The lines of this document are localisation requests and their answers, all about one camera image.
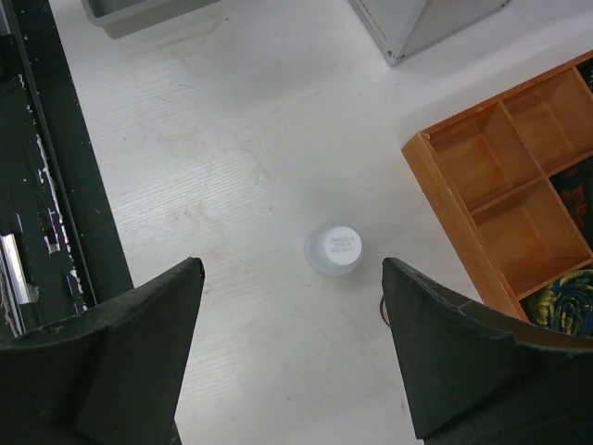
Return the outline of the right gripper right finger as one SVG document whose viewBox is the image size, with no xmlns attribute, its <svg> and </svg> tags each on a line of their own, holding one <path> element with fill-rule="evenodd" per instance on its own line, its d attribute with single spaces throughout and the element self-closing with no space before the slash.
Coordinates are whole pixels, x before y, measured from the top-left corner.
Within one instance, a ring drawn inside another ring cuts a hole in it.
<svg viewBox="0 0 593 445">
<path fill-rule="evenodd" d="M 588 444 L 592 342 L 538 327 L 383 261 L 387 316 L 417 439 Z"/>
</svg>

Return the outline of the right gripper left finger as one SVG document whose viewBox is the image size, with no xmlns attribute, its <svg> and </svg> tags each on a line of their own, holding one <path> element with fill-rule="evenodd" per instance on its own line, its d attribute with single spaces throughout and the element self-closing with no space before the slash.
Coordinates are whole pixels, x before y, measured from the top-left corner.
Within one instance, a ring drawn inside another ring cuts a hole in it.
<svg viewBox="0 0 593 445">
<path fill-rule="evenodd" d="M 1 341 L 5 444 L 177 444 L 204 287 L 189 258 L 81 314 Z"/>
</svg>

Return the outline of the small white bottle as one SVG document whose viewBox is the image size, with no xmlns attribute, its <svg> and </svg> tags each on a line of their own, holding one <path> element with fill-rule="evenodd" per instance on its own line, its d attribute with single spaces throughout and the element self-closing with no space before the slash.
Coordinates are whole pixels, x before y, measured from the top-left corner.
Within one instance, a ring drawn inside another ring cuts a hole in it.
<svg viewBox="0 0 593 445">
<path fill-rule="evenodd" d="M 347 225 L 317 227 L 305 243 L 309 265 L 320 273 L 341 276 L 353 272 L 362 260 L 360 234 Z"/>
</svg>

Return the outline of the grey metal box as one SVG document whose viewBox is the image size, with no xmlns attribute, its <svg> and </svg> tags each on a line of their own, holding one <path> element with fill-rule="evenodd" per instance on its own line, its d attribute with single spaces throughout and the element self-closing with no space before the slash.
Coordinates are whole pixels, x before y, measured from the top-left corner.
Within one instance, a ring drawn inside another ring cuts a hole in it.
<svg viewBox="0 0 593 445">
<path fill-rule="evenodd" d="M 391 67 L 504 9 L 503 0 L 351 0 Z"/>
</svg>

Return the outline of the grey plastic insert tray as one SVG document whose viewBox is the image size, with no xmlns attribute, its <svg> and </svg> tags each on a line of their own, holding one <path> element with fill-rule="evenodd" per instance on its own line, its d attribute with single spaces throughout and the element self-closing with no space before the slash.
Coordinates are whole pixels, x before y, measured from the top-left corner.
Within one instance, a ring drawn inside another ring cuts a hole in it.
<svg viewBox="0 0 593 445">
<path fill-rule="evenodd" d="M 214 4 L 210 0 L 82 0 L 89 21 L 111 39 Z"/>
</svg>

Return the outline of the brown bottle orange cap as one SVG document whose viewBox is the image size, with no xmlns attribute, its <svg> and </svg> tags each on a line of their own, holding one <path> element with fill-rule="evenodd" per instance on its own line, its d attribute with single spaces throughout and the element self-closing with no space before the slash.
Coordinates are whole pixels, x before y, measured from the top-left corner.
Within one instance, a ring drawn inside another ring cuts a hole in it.
<svg viewBox="0 0 593 445">
<path fill-rule="evenodd" d="M 384 322 L 384 324 L 386 326 L 390 326 L 387 307 L 386 307 L 386 303 L 385 303 L 385 297 L 380 298 L 379 313 L 380 313 L 381 319 Z"/>
</svg>

